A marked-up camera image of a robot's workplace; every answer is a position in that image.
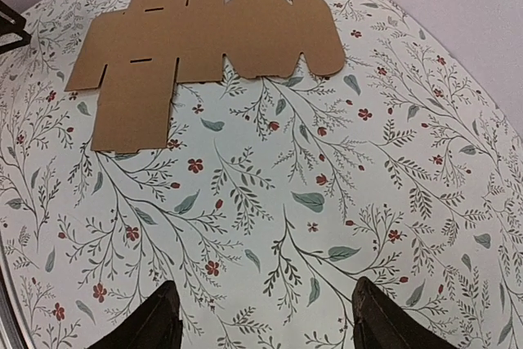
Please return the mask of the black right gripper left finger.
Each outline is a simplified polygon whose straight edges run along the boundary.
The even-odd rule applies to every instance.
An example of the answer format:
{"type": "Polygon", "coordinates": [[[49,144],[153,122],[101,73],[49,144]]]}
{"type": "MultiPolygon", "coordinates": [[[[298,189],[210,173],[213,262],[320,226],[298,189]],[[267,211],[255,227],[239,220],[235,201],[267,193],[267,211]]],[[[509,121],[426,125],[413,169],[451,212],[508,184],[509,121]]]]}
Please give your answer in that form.
{"type": "Polygon", "coordinates": [[[121,325],[89,349],[180,349],[182,334],[180,297],[175,282],[167,280],[121,325]]]}

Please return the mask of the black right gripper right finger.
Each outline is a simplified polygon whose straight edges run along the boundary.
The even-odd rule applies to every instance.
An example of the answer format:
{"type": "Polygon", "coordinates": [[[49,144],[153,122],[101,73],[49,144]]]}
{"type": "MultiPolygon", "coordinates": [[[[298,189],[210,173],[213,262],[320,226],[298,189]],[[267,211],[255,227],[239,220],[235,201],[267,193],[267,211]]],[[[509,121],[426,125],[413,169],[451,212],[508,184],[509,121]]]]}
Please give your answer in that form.
{"type": "Polygon", "coordinates": [[[449,347],[447,341],[416,322],[368,278],[357,280],[351,298],[356,348],[449,347]]]}

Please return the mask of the brown cardboard box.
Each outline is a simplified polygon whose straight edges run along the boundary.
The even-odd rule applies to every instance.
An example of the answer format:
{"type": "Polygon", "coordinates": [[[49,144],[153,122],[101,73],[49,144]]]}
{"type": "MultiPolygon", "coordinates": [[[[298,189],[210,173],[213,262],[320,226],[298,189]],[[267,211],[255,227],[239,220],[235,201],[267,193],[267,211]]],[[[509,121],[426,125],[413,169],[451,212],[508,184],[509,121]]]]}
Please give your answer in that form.
{"type": "Polygon", "coordinates": [[[345,52],[324,0],[131,0],[90,24],[67,83],[99,92],[94,151],[168,142],[173,88],[215,83],[225,62],[246,79],[338,73],[345,52]]]}

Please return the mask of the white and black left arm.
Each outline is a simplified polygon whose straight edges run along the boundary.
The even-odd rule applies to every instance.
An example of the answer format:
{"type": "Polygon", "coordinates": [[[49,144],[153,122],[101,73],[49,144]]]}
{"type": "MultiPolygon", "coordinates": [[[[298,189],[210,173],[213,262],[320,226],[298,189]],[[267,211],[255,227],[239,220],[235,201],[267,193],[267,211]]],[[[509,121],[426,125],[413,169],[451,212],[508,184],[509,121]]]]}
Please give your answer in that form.
{"type": "Polygon", "coordinates": [[[20,38],[18,41],[1,45],[2,54],[29,45],[32,36],[25,31],[25,26],[26,19],[6,3],[1,2],[1,36],[15,34],[20,38]]]}

